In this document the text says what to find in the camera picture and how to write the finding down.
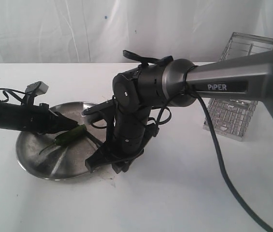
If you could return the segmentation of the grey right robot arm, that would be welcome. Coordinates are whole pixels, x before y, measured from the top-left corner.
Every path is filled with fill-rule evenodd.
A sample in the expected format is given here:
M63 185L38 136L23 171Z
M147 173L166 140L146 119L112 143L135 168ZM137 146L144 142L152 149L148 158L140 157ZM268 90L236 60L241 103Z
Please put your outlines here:
M273 118L273 51L202 66L170 56L123 54L139 66L113 78L113 100L83 111L100 115L107 124L105 142L85 161L90 172L107 164L126 172L158 132L158 123L148 123L155 107L187 107L197 96L250 100L263 102Z

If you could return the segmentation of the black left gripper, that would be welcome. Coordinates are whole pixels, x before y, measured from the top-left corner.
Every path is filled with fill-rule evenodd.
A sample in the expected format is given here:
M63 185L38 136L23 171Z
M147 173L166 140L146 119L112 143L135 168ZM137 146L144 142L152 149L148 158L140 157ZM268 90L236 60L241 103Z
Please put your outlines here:
M60 112L52 111L42 106L38 107L38 111L33 112L29 120L28 131L37 134L55 134L65 131L66 128L75 128L78 122L65 117Z

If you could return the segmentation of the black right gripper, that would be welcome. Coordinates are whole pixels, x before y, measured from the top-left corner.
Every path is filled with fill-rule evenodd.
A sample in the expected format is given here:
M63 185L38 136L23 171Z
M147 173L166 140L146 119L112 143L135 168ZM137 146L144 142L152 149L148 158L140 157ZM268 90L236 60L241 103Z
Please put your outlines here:
M147 125L151 109L141 108L133 113L115 110L115 128L110 142L100 146L93 155L85 160L90 173L97 168L112 164L116 174L127 172L133 161L144 152L144 147L158 129L154 123Z

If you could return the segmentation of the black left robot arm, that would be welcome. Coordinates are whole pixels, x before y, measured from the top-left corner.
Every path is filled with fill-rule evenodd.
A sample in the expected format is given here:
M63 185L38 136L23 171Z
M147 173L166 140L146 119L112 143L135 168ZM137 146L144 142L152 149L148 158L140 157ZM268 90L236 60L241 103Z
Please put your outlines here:
M16 105L0 100L0 129L55 134L77 126L77 121L51 111L48 104Z

